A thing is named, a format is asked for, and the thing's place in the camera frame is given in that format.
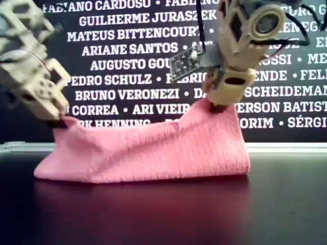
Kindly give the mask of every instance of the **folded towel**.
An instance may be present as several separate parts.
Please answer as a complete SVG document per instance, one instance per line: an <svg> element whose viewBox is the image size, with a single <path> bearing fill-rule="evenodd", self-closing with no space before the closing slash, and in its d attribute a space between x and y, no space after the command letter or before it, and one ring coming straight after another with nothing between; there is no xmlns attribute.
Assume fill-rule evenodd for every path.
<svg viewBox="0 0 327 245"><path fill-rule="evenodd" d="M133 182L249 172L234 106L210 113L204 98L179 121L145 126L85 128L63 117L56 148L35 169L40 179L89 183Z"/></svg>

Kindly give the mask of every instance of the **towel fold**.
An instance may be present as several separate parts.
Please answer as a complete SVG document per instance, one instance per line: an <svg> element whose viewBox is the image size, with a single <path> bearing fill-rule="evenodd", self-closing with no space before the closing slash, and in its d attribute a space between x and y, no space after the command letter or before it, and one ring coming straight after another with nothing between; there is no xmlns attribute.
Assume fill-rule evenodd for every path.
<svg viewBox="0 0 327 245"><path fill-rule="evenodd" d="M209 108L204 98L179 121L120 128L85 128L63 117L68 127L54 129L56 148L34 175L112 183L247 174L250 160L235 107L219 114Z"/></svg>

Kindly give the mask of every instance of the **black backdrop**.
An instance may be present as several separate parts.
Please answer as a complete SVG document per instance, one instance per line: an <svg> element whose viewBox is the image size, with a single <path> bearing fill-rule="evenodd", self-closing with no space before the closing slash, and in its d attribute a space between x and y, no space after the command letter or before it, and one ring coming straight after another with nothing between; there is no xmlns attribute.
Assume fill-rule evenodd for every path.
<svg viewBox="0 0 327 245"><path fill-rule="evenodd" d="M44 4L50 2L38 1L38 4L40 7L44 7L46 6ZM107 7L115 8L114 4L126 2L141 3L146 8L96 9L104 6L105 3L107 3ZM178 104L181 108L187 108L201 96L199 94L201 76L196 77L196 82L192 82L192 79L188 78L181 83L171 84L166 79L169 69L153 66L157 62L160 65L160 61L163 59L183 50L185 45L189 46L198 41L198 36L192 35L192 29L197 26L197 21L194 19L183 20L183 16L193 18L194 13L188 11L195 11L194 2L195 0L86 1L74 4L75 10L74 6L70 6L68 13L50 12L49 10L53 11L54 9L47 5L44 11L49 20L53 23L61 22L64 25L64 32L50 43L49 53L50 56L58 59L72 76L72 80L64 92L71 104L69 115L75 116L91 126L121 126L124 123L134 125L180 118L183 111L173 109L178 108ZM217 3L215 0L203 2L211 2L211 4L203 4L202 9L206 39L213 41L218 35L217 20L214 16ZM312 5L320 17L326 11L322 0L305 1L304 3ZM82 5L85 9L92 9L88 9L90 11L76 9ZM176 16L179 19L133 24L103 23L107 20L107 15L110 15L109 19L121 18L123 21L127 14L145 13L144 19L153 20L159 12L166 14L170 12L170 15L177 13ZM254 87L247 90L242 103L237 105L240 124L247 142L325 142L327 140L327 136L324 134L327 123L327 102L324 97L327 94L325 79L327 76L327 35L326 32L317 31L317 25L307 11L298 10L290 13L302 22L311 37L312 44L309 47L288 47L271 59L270 64L261 65L258 81ZM88 16L100 16L97 18L103 16L103 22L100 25L88 26L85 23ZM169 31L166 34L171 36L156 37L160 30L158 28L168 28ZM119 34L126 35L127 32L133 32L129 29L134 29L134 31L138 29L134 38L119 37ZM190 36L175 37L176 30L180 31L180 35L183 34L183 30L188 30ZM87 40L87 32L93 32L90 35L93 40ZM113 34L113 38L108 38L110 36L108 33ZM103 37L105 34L108 34L107 39L99 40L99 36ZM280 37L302 38L296 27L289 21L285 24ZM152 53L135 54L136 50L142 53L144 50L142 47L145 47L146 43L168 44L160 44L161 47L154 49ZM108 53L97 56L87 55L92 53L91 46L101 45L104 47L107 45L110 52L114 52L112 45L118 44L126 45L124 54L122 51L119 55ZM271 48L270 52L273 53L278 47ZM128 59L137 59L140 66L144 62L145 67L136 69L116 67L114 69L108 65L104 67L104 70L97 70L107 62L110 64L112 60ZM129 84L116 85L117 80L113 80L112 76L124 74L141 74L140 83L143 84L131 84L137 81L134 77L126 80ZM97 82L101 84L94 86L81 84L86 76L89 78L97 76ZM160 97L163 99L146 97L152 92L158 92L155 89L161 89ZM137 98L138 94L141 94L143 99ZM2 142L14 140L53 141L51 130L36 120L24 107L19 106L14 110L1 109L1 115L0 138Z"/></svg>

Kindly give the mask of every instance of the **black wall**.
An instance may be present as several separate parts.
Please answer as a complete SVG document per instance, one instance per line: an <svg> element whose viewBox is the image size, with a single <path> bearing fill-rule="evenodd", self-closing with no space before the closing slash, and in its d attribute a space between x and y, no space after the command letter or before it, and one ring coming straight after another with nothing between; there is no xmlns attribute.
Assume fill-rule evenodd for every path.
<svg viewBox="0 0 327 245"><path fill-rule="evenodd" d="M117 31L123 29L142 29L142 28L163 28L163 27L196 27L197 21L172 21L172 22L150 22L150 23L135 23L135 24L108 24L98 26L80 26L79 19L82 16L104 16L118 15L118 14L133 14L133 13L148 13L149 18L155 17L158 12L180 12L195 11L195 5L191 3L187 6L166 6L167 3L174 1L161 0L159 4L156 1L135 0L138 2L151 2L148 8L133 8L133 9L114 9L114 10L94 10L95 3L93 2L93 10L91 11L76 11L69 13L49 13L46 12L47 17L53 23L62 22L65 30L62 34L50 44L49 53L52 57L58 59L68 72L73 76L99 76L102 84L99 86L72 86L72 83L65 89L65 95L68 98L71 106L69 114L81 120L92 121L92 126L96 125L96 120L118 120L118 119L136 119L148 120L147 122L155 123L164 121L165 119L178 119L181 114L162 114L160 109L162 104L191 104L197 98L195 97L195 90L200 90L201 83L167 83L166 74L169 73L168 68L150 69L148 64L150 59L169 58L177 53L148 53L148 54L131 54L133 45L145 43L175 43L178 50L182 51L184 45L190 45L192 42L198 41L198 36L191 37L169 37L169 38L140 38L135 39L117 39ZM304 2L313 5L319 17L325 12L325 5L322 1L313 0ZM211 17L210 13L215 11L217 4L202 5L202 9L206 13L205 16ZM261 65L260 71L268 71L269 73L281 74L281 77L269 76L264 78L261 73L258 76L258 81L253 88L250 88L242 103L238 104L238 112L240 116L241 127L246 141L248 142L325 142L327 140L326 124L327 124L327 35L326 32L318 32L316 24L308 15L306 11L292 11L303 26L308 31L312 44L308 47L290 47L283 50L279 56L271 60L270 65ZM215 40L218 35L217 20L205 20L206 39L209 41ZM70 41L68 42L68 33L85 31L112 31L115 38L104 41ZM300 38L301 34L296 31L294 25L289 21L285 24L285 28L279 37ZM92 45L115 45L126 44L127 53L122 55L102 55L102 56L82 56L83 49L86 46ZM276 48L272 48L270 53L273 53ZM91 70L92 63L98 60L119 60L119 59L144 59L146 67L144 69L105 69L105 70ZM151 84L136 84L136 85L108 85L105 84L105 77L111 75L123 74L144 74L151 75ZM127 100L120 97L120 95L127 94L126 89L179 89L178 95L174 99L148 99L148 100ZM266 96L249 96L250 91L266 89L269 93ZM312 90L312 94L304 95L304 92ZM83 93L87 90L112 90L111 95L115 95L113 100L92 100L81 101L77 100L76 92ZM293 91L293 94L288 96L281 96L285 92ZM110 105L111 108L117 106L118 114L114 115L79 115L76 114L76 108L83 108L87 105ZM133 114L137 109L136 105L153 105L153 114ZM254 108L255 111L246 111L246 108ZM1 109L2 120L1 123L1 142L24 140L30 142L50 142L53 141L51 130L42 122L36 120L27 109L20 106L15 110Z"/></svg>

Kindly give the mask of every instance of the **wire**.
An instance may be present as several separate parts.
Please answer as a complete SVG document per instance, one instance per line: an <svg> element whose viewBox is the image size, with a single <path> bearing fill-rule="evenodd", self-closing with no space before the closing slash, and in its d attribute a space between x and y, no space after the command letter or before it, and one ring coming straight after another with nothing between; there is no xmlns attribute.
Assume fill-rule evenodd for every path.
<svg viewBox="0 0 327 245"><path fill-rule="evenodd" d="M11 58L9 59L4 59L4 60L0 60L0 63L13 63L13 62L18 62L18 61L21 61L22 60L22 57L24 59L26 59L26 57L28 58L29 56L32 56L34 57L35 59L37 59L41 64L42 66L47 70L48 72L48 75L50 76L50 70L47 68L46 64L44 63L43 60L41 60L39 57L37 57L35 54L33 54L32 52L28 52L26 50L12 50L12 51L9 51L7 53L4 53L2 56L10 56L11 55Z"/></svg>
<svg viewBox="0 0 327 245"><path fill-rule="evenodd" d="M52 39L58 33L60 33L62 30L63 30L62 25L61 24L57 24L55 26L54 33L51 36L49 36L48 39L44 40L41 44L43 44L43 45L48 44L49 43L49 40ZM6 38L8 40L12 40L12 41L15 41L17 43L20 43L20 36L26 35L26 34L30 34L30 33L31 33L31 31L28 30L28 29L26 29L26 30L23 30L22 32L17 32L14 35L0 34L0 38ZM33 54L31 52L27 52L26 55L25 56L22 56L20 59L15 59L15 60L13 60L13 59L0 60L0 64L8 64L8 63L14 63L14 62L23 61L23 60L28 59L29 58L29 55L33 55Z"/></svg>
<svg viewBox="0 0 327 245"><path fill-rule="evenodd" d="M60 8L62 8L64 11L66 11L66 12L69 12L69 9L63 4L63 3L55 3L55 2L53 2L53 3L49 3L49 4L44 4L44 5L46 5L47 7L48 6L50 6L50 5L52 5L53 7L55 7L55 8L58 8L58 7L60 7Z"/></svg>
<svg viewBox="0 0 327 245"><path fill-rule="evenodd" d="M204 27L203 27L203 20L202 20L201 0L196 0L196 12L197 12L197 16L198 16L200 41L202 42L203 53L205 53L205 43L204 43L205 42L205 34L204 34Z"/></svg>
<svg viewBox="0 0 327 245"><path fill-rule="evenodd" d="M320 31L324 31L326 29L326 26L327 26L327 13L325 13L325 15L323 17L323 21L321 21L321 20L318 19L318 16L317 16L316 12L311 7L309 7L306 4L301 4L300 7L303 8L303 9L308 10L309 13L312 14L312 18L316 21Z"/></svg>
<svg viewBox="0 0 327 245"><path fill-rule="evenodd" d="M278 53L280 53L284 48L286 47L286 45L281 45L280 47L279 47L279 49L277 49L272 55L270 55L270 56L267 56L265 59L262 59L262 61L263 60L269 60L269 59L271 59L271 58L273 58L273 57L275 57Z"/></svg>

